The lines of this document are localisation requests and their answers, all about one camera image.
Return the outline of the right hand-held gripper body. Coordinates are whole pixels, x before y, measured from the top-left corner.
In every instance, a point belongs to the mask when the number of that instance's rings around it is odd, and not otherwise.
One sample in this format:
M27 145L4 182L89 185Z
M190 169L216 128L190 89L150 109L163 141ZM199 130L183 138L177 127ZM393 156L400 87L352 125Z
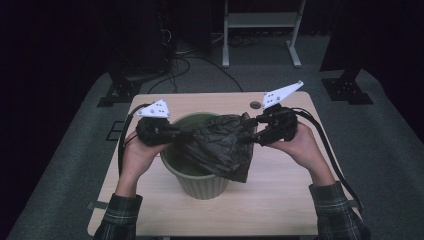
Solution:
M281 102L301 88L304 83L297 83L264 93L263 113L256 117L258 123L266 123L263 130L255 134L255 142L261 146L269 145L283 139L291 141L296 133L297 117L291 108L283 107Z

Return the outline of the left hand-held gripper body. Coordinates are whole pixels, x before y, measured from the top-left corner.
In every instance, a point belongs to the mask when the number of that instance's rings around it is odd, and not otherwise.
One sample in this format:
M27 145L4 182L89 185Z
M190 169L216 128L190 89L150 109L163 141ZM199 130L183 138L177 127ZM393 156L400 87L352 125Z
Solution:
M136 126L137 136L148 146L172 143L181 134L181 129L169 122L170 111L163 99L142 106L136 115L140 117Z

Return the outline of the black garbage bag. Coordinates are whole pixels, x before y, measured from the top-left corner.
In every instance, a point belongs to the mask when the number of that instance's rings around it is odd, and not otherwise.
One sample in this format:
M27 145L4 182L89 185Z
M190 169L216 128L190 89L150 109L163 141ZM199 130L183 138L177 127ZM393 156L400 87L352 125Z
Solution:
M247 112L216 115L191 130L177 149L195 166L227 180L246 183L253 158L254 143L244 140L256 132L246 127L251 120Z

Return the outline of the green plastic bucket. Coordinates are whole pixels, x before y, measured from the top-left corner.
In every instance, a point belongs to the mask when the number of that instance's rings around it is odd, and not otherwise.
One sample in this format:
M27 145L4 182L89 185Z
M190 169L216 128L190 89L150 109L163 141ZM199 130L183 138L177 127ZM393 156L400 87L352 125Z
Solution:
M210 200L227 188L227 179L195 166L175 146L162 151L160 157L166 169L176 177L184 192L192 198Z

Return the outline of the person's right hand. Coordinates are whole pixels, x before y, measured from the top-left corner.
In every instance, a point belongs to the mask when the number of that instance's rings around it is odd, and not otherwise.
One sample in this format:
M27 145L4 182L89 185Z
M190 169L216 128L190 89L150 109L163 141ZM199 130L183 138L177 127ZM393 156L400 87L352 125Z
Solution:
M295 137L291 141L276 141L269 144L269 147L288 154L297 164L317 176L329 170L312 130L302 123L297 125Z

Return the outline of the person's left hand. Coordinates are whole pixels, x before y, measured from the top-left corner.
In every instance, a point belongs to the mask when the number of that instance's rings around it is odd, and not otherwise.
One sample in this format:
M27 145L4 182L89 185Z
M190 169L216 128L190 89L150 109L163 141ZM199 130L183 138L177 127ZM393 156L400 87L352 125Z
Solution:
M125 139L122 170L115 193L133 195L139 178L150 168L153 159L170 144L145 145L133 131Z

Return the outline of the black stand base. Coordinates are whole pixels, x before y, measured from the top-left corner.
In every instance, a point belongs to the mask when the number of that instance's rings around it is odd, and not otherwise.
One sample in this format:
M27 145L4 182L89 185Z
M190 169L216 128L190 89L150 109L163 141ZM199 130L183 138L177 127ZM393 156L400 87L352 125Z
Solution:
M369 95L363 92L356 83L360 67L346 68L338 78L321 80L332 101L346 101L350 105L372 105Z
M122 71L111 68L108 74L112 83L105 96L101 97L98 107L112 107L115 103L130 103L139 94L142 84L131 80Z

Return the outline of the dark equipment cabinet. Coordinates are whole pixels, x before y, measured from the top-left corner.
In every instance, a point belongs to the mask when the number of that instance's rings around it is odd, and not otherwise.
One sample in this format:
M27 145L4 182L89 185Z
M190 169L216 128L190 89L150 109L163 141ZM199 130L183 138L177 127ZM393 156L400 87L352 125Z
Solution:
M111 0L113 38L131 68L164 73L170 68L161 19L161 0Z

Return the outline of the white metal stand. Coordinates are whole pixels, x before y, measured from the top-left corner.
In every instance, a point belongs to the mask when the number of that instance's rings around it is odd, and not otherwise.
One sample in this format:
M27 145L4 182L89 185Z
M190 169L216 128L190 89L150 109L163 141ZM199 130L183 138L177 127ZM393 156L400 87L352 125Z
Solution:
M307 0L300 0L295 12L276 13L232 13L229 11L229 0L224 0L222 66L230 66L229 30L241 28L291 28L291 39L286 42L293 66L301 68L302 63L297 54L295 44L302 22Z

